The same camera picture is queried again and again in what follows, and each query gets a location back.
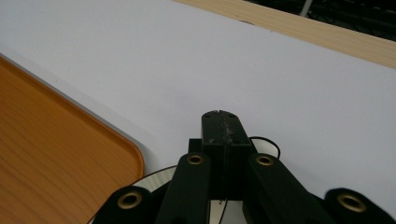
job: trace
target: wooden tray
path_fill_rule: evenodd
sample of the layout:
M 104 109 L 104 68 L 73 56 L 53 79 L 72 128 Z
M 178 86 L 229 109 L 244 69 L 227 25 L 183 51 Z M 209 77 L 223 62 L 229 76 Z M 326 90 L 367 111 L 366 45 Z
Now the wooden tray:
M 87 223 L 143 173 L 132 142 L 0 58 L 0 223 Z

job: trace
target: metal grommet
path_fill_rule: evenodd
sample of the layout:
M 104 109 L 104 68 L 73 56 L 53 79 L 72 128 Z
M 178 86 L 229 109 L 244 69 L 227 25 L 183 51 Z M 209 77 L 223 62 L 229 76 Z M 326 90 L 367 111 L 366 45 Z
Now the metal grommet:
M 340 194 L 337 196 L 337 200 L 346 209 L 351 211 L 362 213 L 367 210 L 366 204 L 351 194 Z
M 274 160 L 272 158 L 270 158 L 270 157 L 267 157 L 267 156 L 260 156 L 260 157 L 256 158 L 256 161 L 260 165 L 270 166 L 270 165 L 274 164 Z
M 142 195 L 138 191 L 131 191 L 119 197 L 118 205 L 121 209 L 135 208 L 142 202 Z
M 192 155 L 187 158 L 187 162 L 191 165 L 198 165 L 204 162 L 204 158 L 198 155 Z

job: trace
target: white table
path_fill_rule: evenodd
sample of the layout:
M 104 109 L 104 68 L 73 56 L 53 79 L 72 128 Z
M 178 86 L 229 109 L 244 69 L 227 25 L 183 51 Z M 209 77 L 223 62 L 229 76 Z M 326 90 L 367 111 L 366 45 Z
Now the white table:
M 345 187 L 396 217 L 396 70 L 172 1 L 0 1 L 0 52 L 177 163 L 210 110 L 314 194 Z

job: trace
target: white surface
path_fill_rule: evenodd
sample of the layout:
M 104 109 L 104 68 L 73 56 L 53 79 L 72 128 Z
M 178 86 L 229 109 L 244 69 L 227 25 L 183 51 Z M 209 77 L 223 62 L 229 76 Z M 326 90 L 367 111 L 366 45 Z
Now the white surface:
M 253 138 L 250 140 L 253 143 L 254 147 L 256 148 L 257 152 L 265 153 L 273 157 L 279 158 L 279 150 L 276 146 L 274 146 L 274 144 L 264 139 Z
M 0 52 L 174 165 L 200 117 L 235 113 L 308 190 L 396 217 L 396 71 L 165 0 L 0 0 Z

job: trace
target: wooden surface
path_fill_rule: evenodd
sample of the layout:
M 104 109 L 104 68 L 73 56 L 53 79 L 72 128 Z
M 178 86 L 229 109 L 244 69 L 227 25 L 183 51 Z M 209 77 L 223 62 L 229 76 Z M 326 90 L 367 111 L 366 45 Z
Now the wooden surface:
M 0 58 L 0 223 L 87 223 L 143 168 L 133 143 Z
M 242 0 L 176 0 L 328 49 L 396 68 L 396 42 L 339 28 Z

